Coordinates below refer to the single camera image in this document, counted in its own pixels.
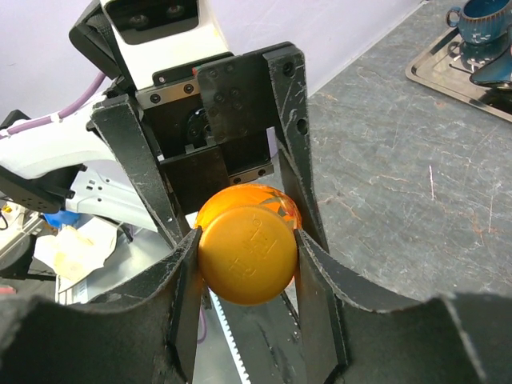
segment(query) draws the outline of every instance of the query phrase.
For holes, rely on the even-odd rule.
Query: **marble countertop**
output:
[[[412,298],[512,294],[512,125],[405,75],[452,5],[428,2],[310,98],[332,256]]]

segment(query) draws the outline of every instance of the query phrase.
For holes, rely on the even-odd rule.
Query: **mug handle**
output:
[[[456,14],[458,16],[459,20],[457,20],[456,22],[452,22],[450,19],[451,14]],[[458,26],[460,17],[461,17],[461,7],[460,6],[452,6],[451,10],[449,10],[448,13],[446,14],[446,24],[448,24],[448,26],[451,28],[455,28],[456,26]]]

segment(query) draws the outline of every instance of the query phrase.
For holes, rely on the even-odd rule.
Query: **silver tray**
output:
[[[498,53],[495,51],[484,57],[481,54],[465,54],[464,49],[458,29],[450,29],[407,66],[406,76],[414,82],[512,122],[510,90],[494,90],[470,82],[471,74],[497,57]]]

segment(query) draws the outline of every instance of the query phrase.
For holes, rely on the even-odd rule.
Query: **blue cup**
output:
[[[448,11],[446,24],[457,26],[469,44],[488,44],[503,36],[512,24],[512,0],[469,0],[463,8],[454,6]]]

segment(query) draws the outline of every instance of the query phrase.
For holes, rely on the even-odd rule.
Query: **yellow cap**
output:
[[[255,306],[286,288],[297,265],[297,243],[286,222],[272,210],[237,206],[205,229],[198,264],[206,284],[218,296]]]

